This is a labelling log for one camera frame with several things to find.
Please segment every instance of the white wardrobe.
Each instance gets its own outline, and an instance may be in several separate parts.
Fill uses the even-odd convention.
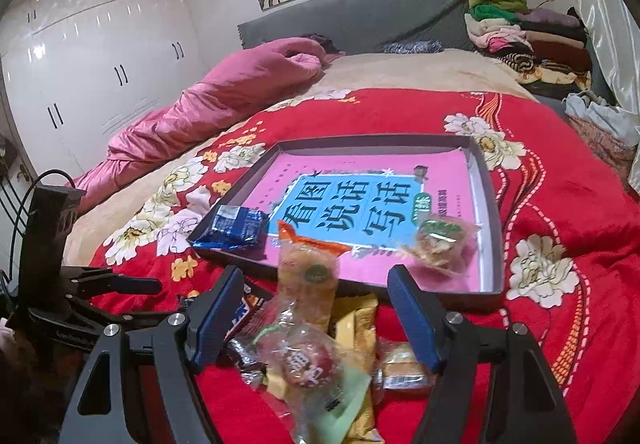
[[[72,177],[207,72],[183,0],[28,0],[0,22],[7,97],[37,173]]]

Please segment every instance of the metal screw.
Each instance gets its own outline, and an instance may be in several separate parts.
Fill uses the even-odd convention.
[[[460,325],[464,320],[462,314],[460,312],[447,312],[447,321],[452,325]]]
[[[116,323],[112,323],[111,325],[107,325],[104,328],[104,335],[111,337],[120,332],[120,327],[116,325]]]
[[[171,314],[169,316],[169,325],[173,325],[174,327],[181,325],[184,323],[185,316],[182,312],[176,312],[175,314]]]
[[[513,329],[513,331],[519,336],[526,336],[529,332],[529,329],[527,329],[527,326],[524,323],[514,323],[511,326],[511,329]]]

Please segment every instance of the blue gripper pad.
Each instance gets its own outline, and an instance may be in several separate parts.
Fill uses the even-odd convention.
[[[242,301],[243,290],[242,271],[234,265],[227,265],[215,286],[198,296],[185,312],[189,327],[184,350],[196,372],[218,358]]]
[[[444,362],[436,346],[436,334],[428,319],[428,312],[425,312],[425,305],[420,301],[421,295],[430,293],[420,290],[404,265],[395,265],[389,270],[386,288],[415,357],[429,370],[438,373]],[[433,297],[439,305],[440,302],[435,294]],[[440,315],[438,312],[440,309],[442,314],[446,313],[442,306],[439,309],[436,306],[434,309],[436,315]]]

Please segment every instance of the green cloth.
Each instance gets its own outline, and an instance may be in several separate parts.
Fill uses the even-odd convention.
[[[495,5],[495,7],[502,10],[510,10],[511,12],[522,12],[524,14],[529,12],[527,0],[469,0],[469,7],[482,4]]]
[[[485,18],[504,18],[511,23],[520,23],[518,17],[509,12],[508,10],[501,10],[495,7],[495,5],[476,5],[473,9],[469,10],[469,14],[476,21],[484,20]]]

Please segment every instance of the red fruit candy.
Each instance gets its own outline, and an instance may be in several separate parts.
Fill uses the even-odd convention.
[[[335,376],[337,363],[322,343],[301,342],[289,345],[282,353],[284,379],[295,386],[317,388]]]

